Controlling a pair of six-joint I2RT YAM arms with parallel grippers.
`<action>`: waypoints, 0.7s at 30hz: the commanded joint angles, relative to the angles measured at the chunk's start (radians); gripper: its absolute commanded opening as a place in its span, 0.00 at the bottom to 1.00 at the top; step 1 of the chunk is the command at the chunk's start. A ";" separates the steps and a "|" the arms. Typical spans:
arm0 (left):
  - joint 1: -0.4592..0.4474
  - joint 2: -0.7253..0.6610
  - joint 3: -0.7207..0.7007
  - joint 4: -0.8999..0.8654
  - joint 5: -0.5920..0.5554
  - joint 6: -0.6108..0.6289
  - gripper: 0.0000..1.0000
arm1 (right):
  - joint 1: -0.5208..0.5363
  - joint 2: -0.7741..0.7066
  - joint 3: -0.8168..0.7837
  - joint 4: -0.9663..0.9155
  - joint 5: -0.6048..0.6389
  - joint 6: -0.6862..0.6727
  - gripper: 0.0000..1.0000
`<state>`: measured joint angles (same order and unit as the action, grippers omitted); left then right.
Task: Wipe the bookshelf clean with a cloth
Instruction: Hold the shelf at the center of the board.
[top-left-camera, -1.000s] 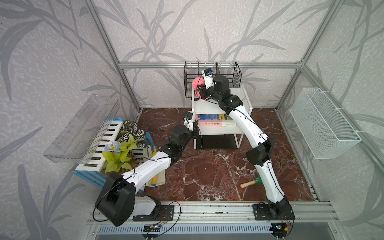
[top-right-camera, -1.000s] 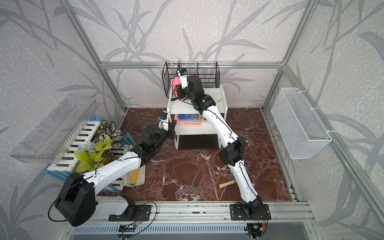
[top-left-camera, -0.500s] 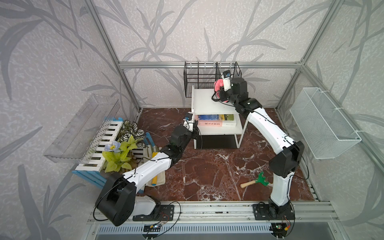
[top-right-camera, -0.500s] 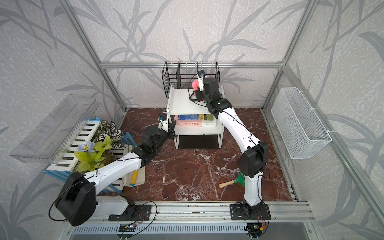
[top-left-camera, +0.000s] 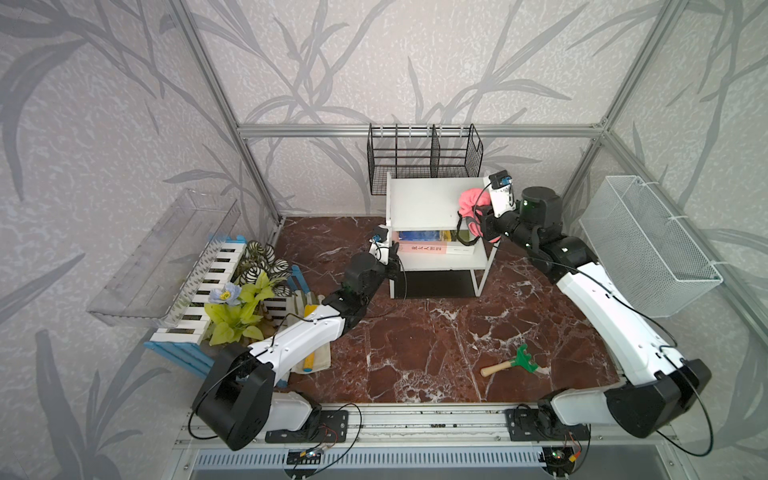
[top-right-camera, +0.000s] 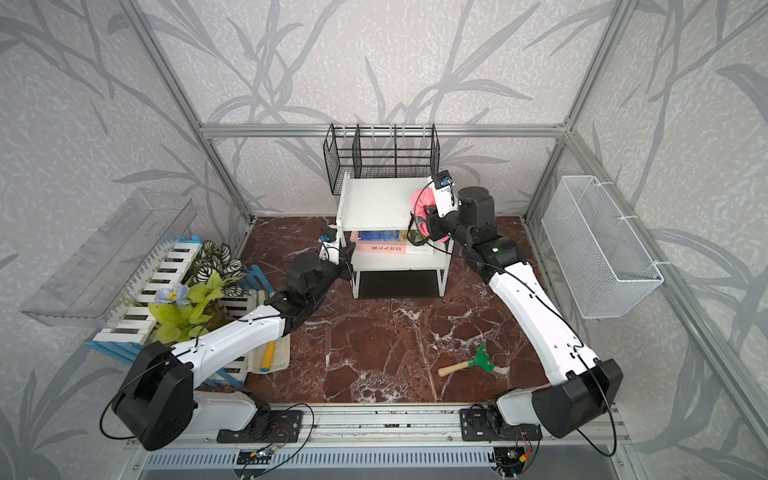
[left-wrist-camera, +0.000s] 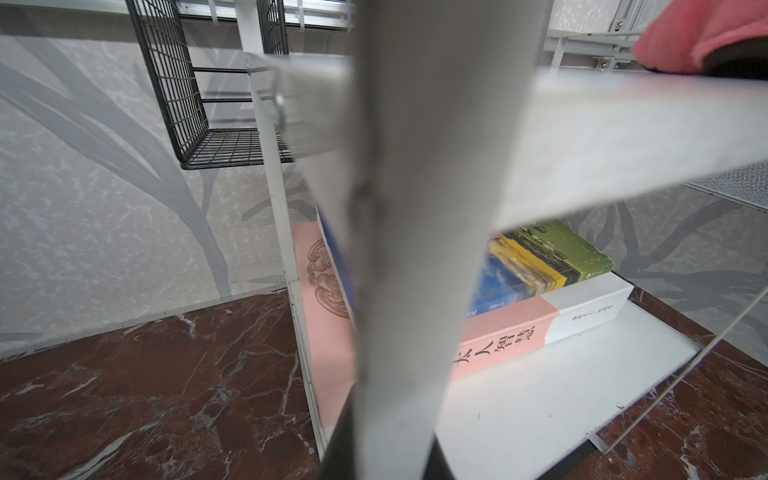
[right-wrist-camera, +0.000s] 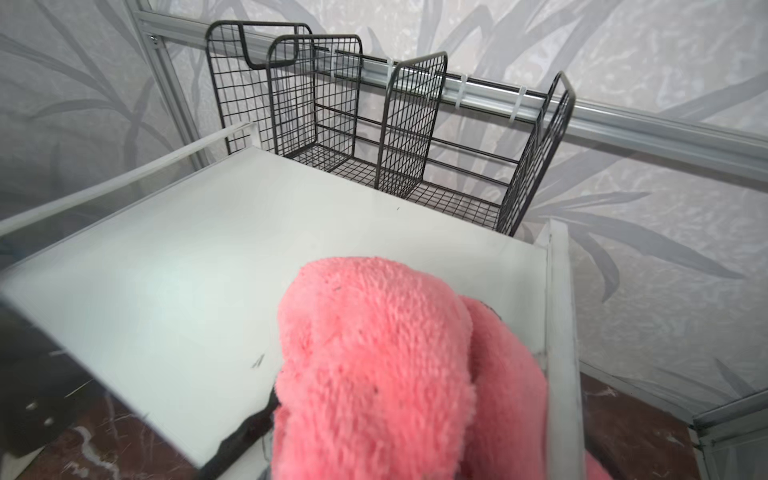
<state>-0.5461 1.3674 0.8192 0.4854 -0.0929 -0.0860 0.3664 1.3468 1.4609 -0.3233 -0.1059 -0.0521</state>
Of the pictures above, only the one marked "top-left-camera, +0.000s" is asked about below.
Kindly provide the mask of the pink cloth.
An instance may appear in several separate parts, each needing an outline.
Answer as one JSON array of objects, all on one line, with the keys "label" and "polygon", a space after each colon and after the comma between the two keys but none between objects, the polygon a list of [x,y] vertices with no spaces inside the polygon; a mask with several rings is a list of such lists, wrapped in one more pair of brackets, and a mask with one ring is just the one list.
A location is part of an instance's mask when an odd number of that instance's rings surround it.
[{"label": "pink cloth", "polygon": [[470,233],[470,240],[462,240],[463,244],[474,245],[479,240],[491,244],[499,242],[500,234],[496,229],[496,216],[488,186],[463,192],[459,197],[458,215],[460,221],[456,229],[459,230],[461,223],[464,223]]}]

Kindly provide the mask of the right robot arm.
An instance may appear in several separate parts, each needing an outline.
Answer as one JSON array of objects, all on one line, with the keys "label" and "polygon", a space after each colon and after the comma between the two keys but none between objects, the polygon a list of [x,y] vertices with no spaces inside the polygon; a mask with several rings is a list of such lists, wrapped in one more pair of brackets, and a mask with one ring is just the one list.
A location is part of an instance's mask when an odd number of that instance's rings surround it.
[{"label": "right robot arm", "polygon": [[588,245],[563,233],[562,200],[552,189],[528,187],[514,198],[510,184],[487,180],[472,210],[483,239],[506,239],[523,249],[579,308],[620,367],[622,379],[615,385],[566,389],[541,400],[542,421],[616,425],[646,438],[702,401],[710,369],[682,357],[675,343],[623,299]]}]

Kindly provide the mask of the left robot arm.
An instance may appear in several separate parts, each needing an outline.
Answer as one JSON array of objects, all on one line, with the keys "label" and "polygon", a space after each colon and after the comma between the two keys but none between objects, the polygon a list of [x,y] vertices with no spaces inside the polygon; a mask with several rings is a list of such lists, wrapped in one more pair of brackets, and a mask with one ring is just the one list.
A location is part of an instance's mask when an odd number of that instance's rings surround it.
[{"label": "left robot arm", "polygon": [[247,347],[226,347],[215,360],[192,404],[201,419],[232,451],[260,433],[320,438],[321,407],[308,397],[275,391],[278,381],[320,347],[348,333],[362,320],[386,280],[401,271],[399,244],[375,244],[354,255],[340,287],[308,317]]}]

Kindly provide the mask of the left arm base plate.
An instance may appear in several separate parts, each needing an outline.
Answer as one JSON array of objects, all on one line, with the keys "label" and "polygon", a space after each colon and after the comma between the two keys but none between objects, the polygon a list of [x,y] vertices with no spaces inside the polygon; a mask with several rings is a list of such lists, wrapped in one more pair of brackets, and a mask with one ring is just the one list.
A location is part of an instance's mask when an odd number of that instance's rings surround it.
[{"label": "left arm base plate", "polygon": [[320,410],[312,413],[299,430],[267,431],[265,441],[268,444],[344,443],[348,426],[348,410]]}]

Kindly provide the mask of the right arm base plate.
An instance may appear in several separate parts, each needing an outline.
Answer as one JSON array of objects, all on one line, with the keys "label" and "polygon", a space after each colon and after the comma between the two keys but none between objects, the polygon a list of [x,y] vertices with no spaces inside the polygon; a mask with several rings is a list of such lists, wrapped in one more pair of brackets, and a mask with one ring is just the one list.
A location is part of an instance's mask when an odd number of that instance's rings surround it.
[{"label": "right arm base plate", "polygon": [[565,425],[550,410],[526,404],[506,409],[504,418],[511,441],[586,441],[591,437],[587,425]]}]

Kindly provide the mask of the white two-tier bookshelf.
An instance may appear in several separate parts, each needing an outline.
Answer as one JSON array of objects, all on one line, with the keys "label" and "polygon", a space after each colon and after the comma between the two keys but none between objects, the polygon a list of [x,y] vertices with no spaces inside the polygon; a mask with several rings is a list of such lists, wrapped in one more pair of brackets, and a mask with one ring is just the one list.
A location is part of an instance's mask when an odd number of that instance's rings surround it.
[{"label": "white two-tier bookshelf", "polygon": [[400,272],[390,294],[401,299],[474,298],[481,295],[495,257],[473,236],[459,212],[462,195],[481,189],[469,178],[387,176],[386,221],[399,244]]}]

